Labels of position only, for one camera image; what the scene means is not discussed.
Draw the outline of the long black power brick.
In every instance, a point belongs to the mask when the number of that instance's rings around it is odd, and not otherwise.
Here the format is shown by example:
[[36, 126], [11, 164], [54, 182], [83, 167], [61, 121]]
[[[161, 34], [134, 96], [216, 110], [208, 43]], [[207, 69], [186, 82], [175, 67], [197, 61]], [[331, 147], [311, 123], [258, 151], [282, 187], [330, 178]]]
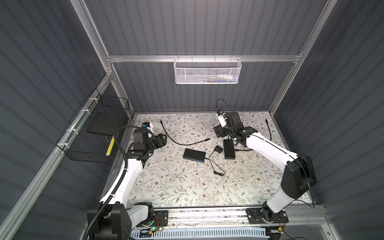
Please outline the long black power brick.
[[235, 148], [233, 141], [230, 139], [223, 140], [224, 156], [226, 160], [235, 160]]

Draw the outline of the black power adapter with cable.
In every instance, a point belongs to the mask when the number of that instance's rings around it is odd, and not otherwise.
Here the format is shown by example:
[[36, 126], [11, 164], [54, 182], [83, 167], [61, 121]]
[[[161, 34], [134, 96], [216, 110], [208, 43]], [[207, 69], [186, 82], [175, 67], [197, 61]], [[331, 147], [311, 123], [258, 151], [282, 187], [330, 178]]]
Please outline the black power adapter with cable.
[[212, 169], [213, 169], [213, 172], [215, 175], [218, 175], [220, 177], [223, 177], [226, 172], [220, 167], [219, 164], [217, 164], [214, 159], [212, 158], [213, 155], [217, 155], [217, 159], [220, 157], [220, 154], [224, 151], [224, 149], [218, 145], [215, 146], [214, 150], [212, 151], [212, 153], [206, 157], [205, 159], [209, 161]]

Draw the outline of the black network switch box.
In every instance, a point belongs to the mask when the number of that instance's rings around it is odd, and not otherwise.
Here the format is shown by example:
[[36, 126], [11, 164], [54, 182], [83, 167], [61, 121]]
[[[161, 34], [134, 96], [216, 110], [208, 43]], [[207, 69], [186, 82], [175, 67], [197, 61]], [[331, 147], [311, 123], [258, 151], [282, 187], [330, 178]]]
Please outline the black network switch box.
[[197, 151], [193, 149], [185, 149], [183, 159], [198, 163], [204, 163], [206, 159], [206, 152]]

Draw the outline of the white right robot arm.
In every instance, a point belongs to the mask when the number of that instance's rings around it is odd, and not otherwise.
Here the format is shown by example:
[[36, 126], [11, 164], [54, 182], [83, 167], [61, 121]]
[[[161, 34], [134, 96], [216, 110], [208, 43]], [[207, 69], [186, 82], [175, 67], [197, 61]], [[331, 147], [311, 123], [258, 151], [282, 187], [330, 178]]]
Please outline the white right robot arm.
[[265, 138], [252, 127], [244, 127], [237, 112], [216, 111], [220, 124], [214, 127], [217, 137], [230, 137], [237, 144], [254, 150], [283, 173], [280, 188], [262, 205], [261, 217], [273, 223], [285, 207], [308, 192], [317, 183], [311, 157], [298, 155]]

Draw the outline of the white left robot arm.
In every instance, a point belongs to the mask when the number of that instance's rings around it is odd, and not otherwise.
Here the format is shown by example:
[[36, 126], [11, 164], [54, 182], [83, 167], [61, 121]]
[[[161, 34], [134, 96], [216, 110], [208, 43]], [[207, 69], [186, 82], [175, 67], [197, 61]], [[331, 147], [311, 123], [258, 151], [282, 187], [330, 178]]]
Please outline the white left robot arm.
[[129, 240], [137, 225], [154, 219], [154, 207], [151, 203], [141, 202], [128, 208], [128, 198], [151, 154], [166, 145], [167, 136], [155, 135], [153, 124], [149, 122], [133, 128], [134, 141], [127, 150], [119, 142], [115, 142], [123, 155], [123, 162], [110, 189], [98, 204], [92, 205], [88, 210], [84, 240]]

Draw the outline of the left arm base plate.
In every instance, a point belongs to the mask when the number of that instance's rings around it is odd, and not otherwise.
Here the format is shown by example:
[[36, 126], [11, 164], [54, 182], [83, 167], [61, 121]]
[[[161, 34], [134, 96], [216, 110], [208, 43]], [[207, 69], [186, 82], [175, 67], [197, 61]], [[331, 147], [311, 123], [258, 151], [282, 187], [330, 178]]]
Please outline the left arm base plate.
[[142, 221], [137, 225], [138, 228], [166, 227], [168, 225], [169, 211], [155, 210], [153, 217], [148, 221]]

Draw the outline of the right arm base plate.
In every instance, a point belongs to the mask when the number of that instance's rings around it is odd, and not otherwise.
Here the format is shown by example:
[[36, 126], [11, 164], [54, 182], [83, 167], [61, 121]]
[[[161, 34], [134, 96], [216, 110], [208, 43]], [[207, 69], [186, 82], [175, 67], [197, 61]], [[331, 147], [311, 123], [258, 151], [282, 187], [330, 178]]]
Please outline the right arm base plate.
[[245, 209], [250, 224], [287, 224], [289, 222], [285, 211], [271, 212], [265, 208]]

